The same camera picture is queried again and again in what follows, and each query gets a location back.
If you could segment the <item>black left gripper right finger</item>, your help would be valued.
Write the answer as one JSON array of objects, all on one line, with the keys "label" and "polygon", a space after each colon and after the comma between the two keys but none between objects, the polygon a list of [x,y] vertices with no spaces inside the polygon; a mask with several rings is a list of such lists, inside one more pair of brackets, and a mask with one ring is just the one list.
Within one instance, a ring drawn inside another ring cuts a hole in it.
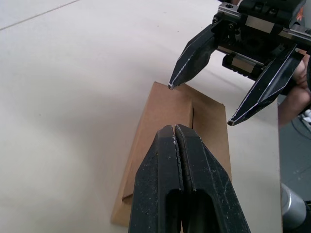
[{"label": "black left gripper right finger", "polygon": [[250,228],[226,170],[197,132],[176,125],[184,199],[185,233],[248,233]]}]

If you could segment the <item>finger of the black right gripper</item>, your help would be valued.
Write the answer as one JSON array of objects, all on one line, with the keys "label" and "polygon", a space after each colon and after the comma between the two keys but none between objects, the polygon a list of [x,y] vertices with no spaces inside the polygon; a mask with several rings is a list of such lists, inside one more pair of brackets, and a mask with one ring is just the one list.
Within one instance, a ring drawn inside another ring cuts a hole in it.
[{"label": "finger of the black right gripper", "polygon": [[168,88],[173,90],[192,80],[207,66],[216,50],[226,55],[230,54],[221,44],[233,35],[233,31],[234,22],[218,21],[208,25],[192,38],[177,59]]},{"label": "finger of the black right gripper", "polygon": [[240,124],[270,105],[286,87],[300,64],[303,55],[292,45],[274,58],[255,81],[235,114],[228,120],[229,126]]}]

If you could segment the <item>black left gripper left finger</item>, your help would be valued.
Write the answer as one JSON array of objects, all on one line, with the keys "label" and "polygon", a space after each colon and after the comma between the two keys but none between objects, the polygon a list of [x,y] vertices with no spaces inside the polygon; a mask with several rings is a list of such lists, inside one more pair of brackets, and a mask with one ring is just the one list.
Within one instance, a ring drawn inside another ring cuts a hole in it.
[{"label": "black left gripper left finger", "polygon": [[178,233],[183,180],[172,126],[159,130],[135,176],[130,233]]}]

